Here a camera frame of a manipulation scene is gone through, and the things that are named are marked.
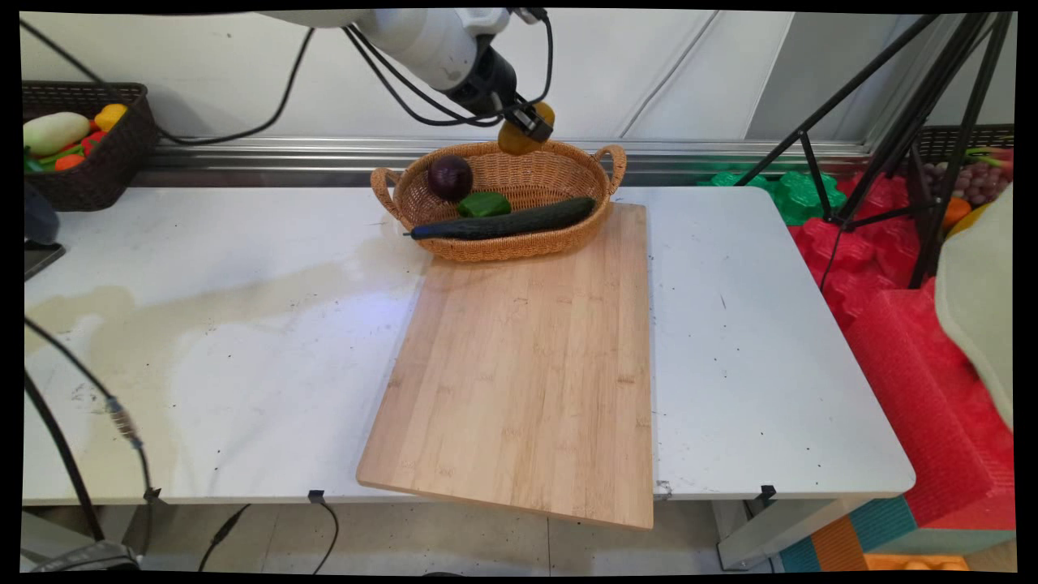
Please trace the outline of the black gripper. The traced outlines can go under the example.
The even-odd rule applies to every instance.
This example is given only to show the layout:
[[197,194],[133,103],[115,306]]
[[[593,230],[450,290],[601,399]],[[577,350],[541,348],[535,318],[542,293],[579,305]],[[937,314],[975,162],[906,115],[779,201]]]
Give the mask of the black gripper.
[[527,143],[544,144],[555,132],[555,111],[548,104],[527,104],[517,93],[517,77],[511,63],[492,45],[479,48],[470,73],[444,93],[453,104],[475,116],[499,114],[516,123]]

